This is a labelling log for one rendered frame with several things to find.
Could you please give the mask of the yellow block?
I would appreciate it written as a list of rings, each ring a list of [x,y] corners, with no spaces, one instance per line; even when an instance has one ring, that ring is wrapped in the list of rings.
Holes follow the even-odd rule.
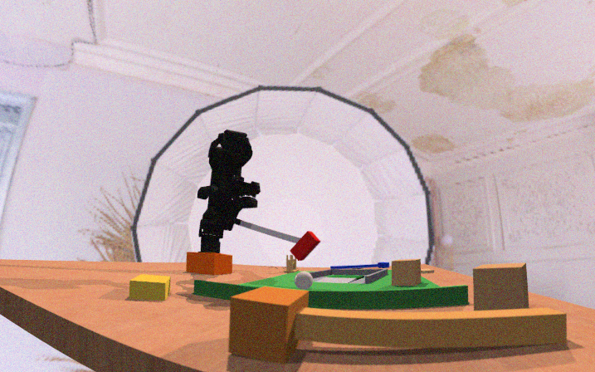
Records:
[[[129,299],[165,301],[170,292],[170,277],[139,275],[129,282]]]

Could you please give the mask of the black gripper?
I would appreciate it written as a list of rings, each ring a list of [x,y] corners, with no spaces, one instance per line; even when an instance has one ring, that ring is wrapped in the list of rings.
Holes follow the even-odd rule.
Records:
[[[224,230],[231,231],[233,229],[233,223],[229,223],[229,218],[237,218],[240,210],[243,208],[258,208],[256,198],[252,197],[241,197],[241,193],[227,193],[227,186],[232,175],[236,175],[236,180],[244,181],[241,173],[236,170],[222,171],[221,175],[217,176],[220,180],[220,188],[217,186],[204,186],[198,190],[198,198],[207,199],[208,197],[216,198],[215,202],[212,203],[215,208],[218,217],[221,220]],[[240,197],[240,198],[239,198]]]

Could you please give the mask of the blue putter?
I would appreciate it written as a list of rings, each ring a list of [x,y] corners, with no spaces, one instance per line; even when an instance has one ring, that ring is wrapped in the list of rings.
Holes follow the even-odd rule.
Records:
[[[358,266],[339,266],[339,267],[330,267],[330,269],[351,269],[351,268],[367,268],[367,267],[382,267],[382,268],[389,268],[389,262],[378,262],[378,264],[374,265],[358,265]]]

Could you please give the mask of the green flat mat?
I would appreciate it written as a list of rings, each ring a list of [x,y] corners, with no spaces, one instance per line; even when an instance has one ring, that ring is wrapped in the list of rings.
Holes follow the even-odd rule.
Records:
[[[271,287],[277,287],[277,288],[285,288],[285,289],[299,289],[296,285],[295,285],[295,276],[297,273],[300,273],[302,271],[297,271],[297,272],[289,272],[287,274],[284,275],[280,275],[277,277],[269,277],[263,280],[257,280],[257,281],[252,281],[252,282],[246,282],[243,284],[237,284],[237,285],[246,285],[246,286],[271,286]],[[354,284],[350,284],[350,283],[332,283],[332,282],[313,282],[312,286],[309,289],[306,290],[321,290],[321,291],[329,291],[329,290],[336,290],[336,291],[346,291],[346,290],[350,290],[350,291],[359,291],[359,290],[365,290],[365,291],[369,291],[369,290],[396,290],[396,289],[411,289],[411,288],[430,288],[430,287],[437,287],[438,285],[435,284],[434,282],[432,283],[432,281],[429,281],[428,279],[426,279],[425,277],[421,276],[421,283],[419,283],[416,286],[392,286],[392,270],[388,270],[388,274],[385,275],[384,277],[380,277],[379,279],[372,281],[370,283],[363,283],[361,281],[361,284],[356,283],[356,281],[354,281]],[[200,294],[200,293],[196,293],[194,292],[193,294],[197,295],[197,296],[207,296],[207,297],[212,297],[212,298],[219,298],[219,299],[223,299],[223,300],[231,300],[231,298],[226,298],[223,296],[211,296],[211,295],[205,295],[205,294]],[[356,307],[356,306],[351,306],[351,307],[347,307],[347,306],[308,306],[308,308],[320,308],[320,309],[406,309],[406,308],[423,308],[423,307],[438,307],[438,306],[460,306],[460,305],[469,305],[470,302],[457,302],[457,303],[444,303],[444,304],[433,304],[433,305],[417,305],[417,306],[361,306],[361,307]]]

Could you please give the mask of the white ball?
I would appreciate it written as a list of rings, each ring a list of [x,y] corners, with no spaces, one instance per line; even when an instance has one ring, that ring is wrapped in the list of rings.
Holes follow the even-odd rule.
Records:
[[[312,286],[313,278],[308,272],[300,272],[295,276],[295,285],[299,289],[309,289]]]

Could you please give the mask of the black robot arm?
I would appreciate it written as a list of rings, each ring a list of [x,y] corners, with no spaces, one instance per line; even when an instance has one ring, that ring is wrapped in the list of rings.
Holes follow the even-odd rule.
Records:
[[[218,147],[218,144],[221,147]],[[249,138],[246,133],[239,131],[225,130],[219,133],[218,138],[211,144],[208,151],[209,164],[212,168],[210,185],[220,188],[220,180],[217,179],[222,171],[236,170],[241,173],[241,167],[247,163],[253,155]],[[233,177],[234,176],[234,177]],[[260,185],[257,182],[251,183],[236,180],[232,175],[227,186],[227,193],[241,193],[241,197],[252,196],[260,192]],[[201,237],[201,251],[220,253],[224,228],[212,203],[216,198],[208,197],[207,211],[202,215],[198,237]],[[202,232],[203,230],[203,232]],[[204,234],[206,233],[206,234]]]

